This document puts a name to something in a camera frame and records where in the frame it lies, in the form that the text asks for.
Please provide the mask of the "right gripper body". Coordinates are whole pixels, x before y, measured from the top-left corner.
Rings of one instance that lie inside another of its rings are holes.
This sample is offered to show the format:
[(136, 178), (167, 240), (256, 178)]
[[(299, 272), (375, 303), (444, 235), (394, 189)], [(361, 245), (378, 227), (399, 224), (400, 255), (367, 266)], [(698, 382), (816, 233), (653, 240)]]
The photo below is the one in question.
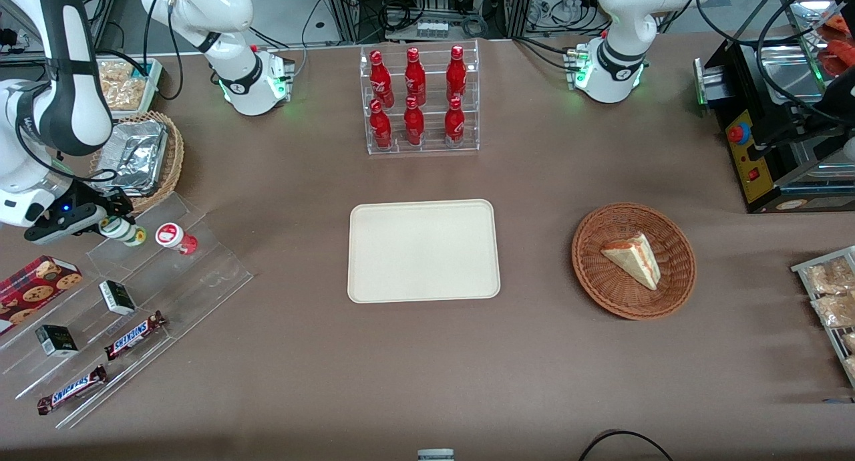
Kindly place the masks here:
[(2, 224), (30, 227), (66, 192), (66, 178), (48, 172), (41, 180), (28, 186), (24, 181), (2, 183), (1, 192)]

